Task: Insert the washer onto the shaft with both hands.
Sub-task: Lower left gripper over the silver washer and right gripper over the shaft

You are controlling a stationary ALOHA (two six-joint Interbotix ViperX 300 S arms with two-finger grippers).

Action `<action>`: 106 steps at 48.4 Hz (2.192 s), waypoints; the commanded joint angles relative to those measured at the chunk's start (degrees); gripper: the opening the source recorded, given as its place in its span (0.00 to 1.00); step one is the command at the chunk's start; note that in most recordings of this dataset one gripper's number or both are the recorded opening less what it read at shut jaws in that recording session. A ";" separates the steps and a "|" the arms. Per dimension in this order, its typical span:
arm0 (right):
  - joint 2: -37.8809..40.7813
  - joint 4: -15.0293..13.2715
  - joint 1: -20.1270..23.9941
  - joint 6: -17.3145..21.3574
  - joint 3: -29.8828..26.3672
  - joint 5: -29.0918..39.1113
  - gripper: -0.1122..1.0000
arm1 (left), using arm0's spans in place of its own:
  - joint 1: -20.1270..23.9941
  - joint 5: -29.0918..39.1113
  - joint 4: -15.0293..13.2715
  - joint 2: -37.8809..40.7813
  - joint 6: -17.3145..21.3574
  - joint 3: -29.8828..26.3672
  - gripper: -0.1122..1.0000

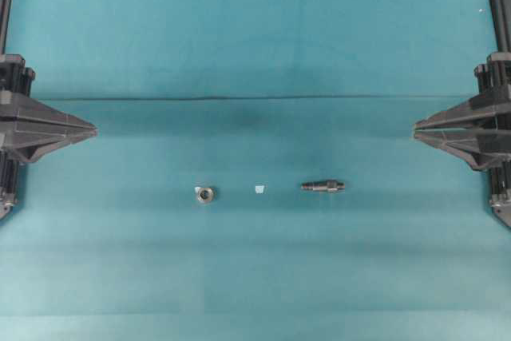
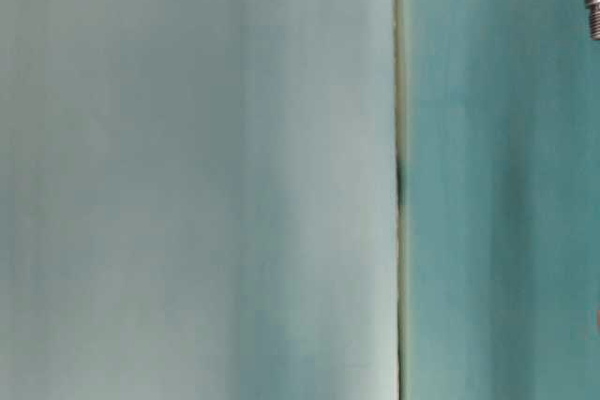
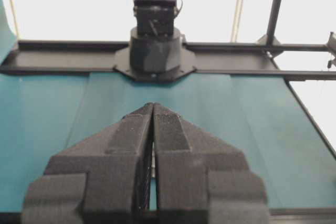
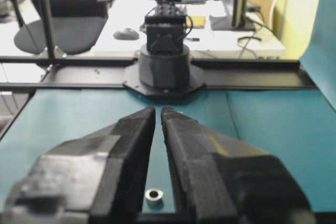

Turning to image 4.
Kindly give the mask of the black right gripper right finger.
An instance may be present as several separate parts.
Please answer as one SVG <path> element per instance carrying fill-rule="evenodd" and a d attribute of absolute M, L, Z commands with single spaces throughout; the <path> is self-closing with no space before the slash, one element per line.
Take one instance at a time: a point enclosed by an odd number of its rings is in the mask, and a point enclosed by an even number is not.
<path fill-rule="evenodd" d="M 282 161 L 165 107 L 175 209 L 197 223 L 316 223 Z"/>

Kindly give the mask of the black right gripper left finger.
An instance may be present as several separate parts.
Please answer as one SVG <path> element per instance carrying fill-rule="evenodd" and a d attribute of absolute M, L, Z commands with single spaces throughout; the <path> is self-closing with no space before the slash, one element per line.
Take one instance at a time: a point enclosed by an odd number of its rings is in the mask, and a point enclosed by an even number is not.
<path fill-rule="evenodd" d="M 142 209 L 155 108 L 41 154 L 5 203 L 5 223 L 113 223 Z"/>

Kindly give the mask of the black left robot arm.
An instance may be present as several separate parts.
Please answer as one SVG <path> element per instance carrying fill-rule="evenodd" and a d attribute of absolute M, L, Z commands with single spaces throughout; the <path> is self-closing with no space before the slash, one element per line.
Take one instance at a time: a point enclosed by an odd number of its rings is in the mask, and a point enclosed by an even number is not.
<path fill-rule="evenodd" d="M 181 97 L 204 85 L 203 69 L 191 65 L 184 38 L 192 30 L 188 18 L 176 7 L 181 0 L 153 0 L 153 14 L 146 14 L 146 43 L 137 61 L 127 67 L 124 86 L 148 97 Z"/>

